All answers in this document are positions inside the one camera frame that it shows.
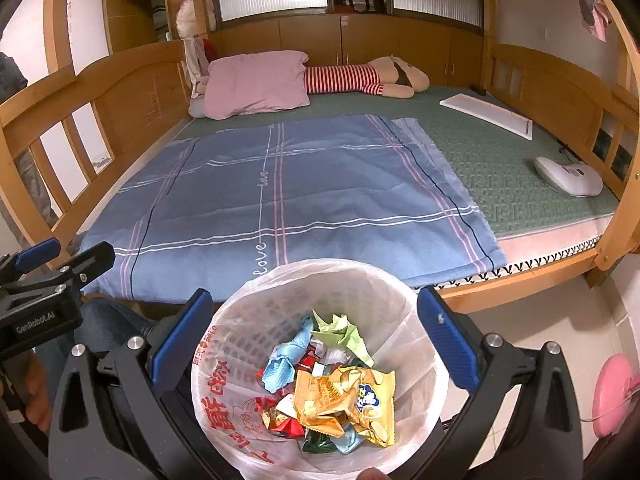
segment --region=pillow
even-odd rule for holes
[[[279,50],[212,61],[204,113],[221,120],[307,106],[303,64],[307,59],[304,52]]]

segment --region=pink object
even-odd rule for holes
[[[607,7],[601,0],[578,0],[582,26],[600,41],[607,41],[606,30],[611,22]]]
[[[604,363],[593,395],[592,417],[600,417],[593,421],[593,433],[598,438],[616,431],[625,419],[631,399],[620,403],[630,393],[632,380],[631,365],[622,354],[612,355]]]
[[[209,65],[204,113],[211,119],[307,106],[304,52],[279,50],[223,57]]]

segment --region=green mattress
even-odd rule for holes
[[[495,235],[521,234],[604,216],[618,199],[606,187],[597,197],[571,197],[540,180],[532,159],[546,156],[566,164],[560,145],[535,125],[533,139],[523,139],[478,118],[440,106],[460,93],[431,87],[411,99],[390,99],[359,92],[311,95],[307,107],[231,117],[224,121],[193,120],[178,138],[201,137],[227,128],[245,128],[333,115],[377,114],[393,119],[413,117],[447,157],[453,170],[481,207]],[[487,97],[489,101],[501,104]]]

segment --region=wooden bunk bed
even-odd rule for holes
[[[44,1],[50,75],[0,105],[0,194],[30,243],[55,236],[64,247],[140,156],[186,117],[190,93],[180,68],[184,56],[180,41],[131,48],[100,59],[75,74],[66,30],[66,0]],[[629,82],[635,77],[640,86],[636,43],[612,1],[604,1],[628,56],[626,62],[621,62],[619,80]],[[484,6],[482,86],[546,128],[593,166],[620,204],[593,249],[513,276],[443,290],[444,299],[458,312],[473,312],[517,300],[592,269],[606,273],[616,260],[640,243],[640,160],[633,158],[627,178],[622,181],[611,169],[612,156],[602,161],[593,153],[604,112],[618,121],[609,153],[616,151],[624,128],[639,131],[638,99],[629,98],[628,84],[626,93],[625,88],[612,91],[597,76],[549,54],[494,44],[495,0],[484,0]],[[229,40],[225,43],[228,32],[207,30],[204,0],[195,0],[195,8],[201,35],[210,37],[224,54],[231,54],[226,47]],[[99,173],[91,166],[71,115],[85,104],[91,104],[111,156],[110,163]],[[73,201],[63,190],[40,142],[40,136],[59,121],[87,180],[86,187]],[[62,210],[53,228],[41,218],[15,167],[14,159],[26,149],[31,150]],[[68,254],[63,251],[52,264],[58,266],[66,258]]]

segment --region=trash can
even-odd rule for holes
[[[417,295],[387,272],[350,260],[304,260],[245,283],[216,312],[191,368],[200,427],[247,480],[347,480],[376,467],[389,473],[425,442],[442,411],[449,374],[416,313]],[[314,309],[346,314],[374,368],[396,372],[396,443],[365,443],[348,455],[307,454],[297,440],[264,427],[255,397],[268,392],[255,374]]]

